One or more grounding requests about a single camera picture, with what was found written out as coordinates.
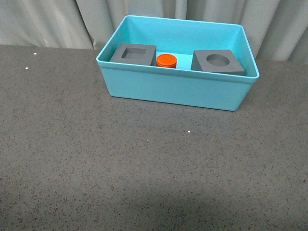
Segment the teal plastic bin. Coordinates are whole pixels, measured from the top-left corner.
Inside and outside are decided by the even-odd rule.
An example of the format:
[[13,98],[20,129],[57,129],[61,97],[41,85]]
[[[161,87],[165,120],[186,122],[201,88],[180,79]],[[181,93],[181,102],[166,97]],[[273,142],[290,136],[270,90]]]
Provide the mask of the teal plastic bin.
[[[121,42],[156,45],[177,69],[110,62]],[[194,50],[232,50],[244,76],[192,71]],[[240,25],[126,16],[96,58],[111,96],[235,111],[259,72]]]

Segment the circular hole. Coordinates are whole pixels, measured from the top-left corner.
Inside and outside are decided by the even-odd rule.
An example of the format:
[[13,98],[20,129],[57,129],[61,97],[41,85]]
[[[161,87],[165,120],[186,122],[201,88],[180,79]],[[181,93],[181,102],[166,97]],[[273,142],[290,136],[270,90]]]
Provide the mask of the circular hole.
[[221,54],[210,54],[206,60],[214,66],[226,66],[230,63],[229,59]]

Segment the gray block with square hole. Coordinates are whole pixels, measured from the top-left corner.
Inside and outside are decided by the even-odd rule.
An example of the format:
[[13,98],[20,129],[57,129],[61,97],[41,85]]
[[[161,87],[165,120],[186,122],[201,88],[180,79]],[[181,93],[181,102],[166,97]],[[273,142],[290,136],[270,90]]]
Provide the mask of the gray block with square hole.
[[134,43],[121,43],[111,62],[156,66],[156,46]]
[[191,70],[242,76],[245,70],[231,50],[196,50]]

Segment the gray curtain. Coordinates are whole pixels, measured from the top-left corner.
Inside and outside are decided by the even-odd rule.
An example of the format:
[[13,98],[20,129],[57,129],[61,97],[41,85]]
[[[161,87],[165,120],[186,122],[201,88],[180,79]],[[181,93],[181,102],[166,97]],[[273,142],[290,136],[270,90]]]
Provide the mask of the gray curtain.
[[308,0],[0,0],[0,44],[101,49],[125,15],[241,24],[254,56],[308,64]]

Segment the orange cylinder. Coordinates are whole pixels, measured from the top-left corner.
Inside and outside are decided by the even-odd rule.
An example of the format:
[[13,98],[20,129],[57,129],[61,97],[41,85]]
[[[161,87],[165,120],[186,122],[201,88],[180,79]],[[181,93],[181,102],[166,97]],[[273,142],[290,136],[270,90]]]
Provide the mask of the orange cylinder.
[[161,54],[156,59],[156,66],[176,68],[177,58],[172,54]]

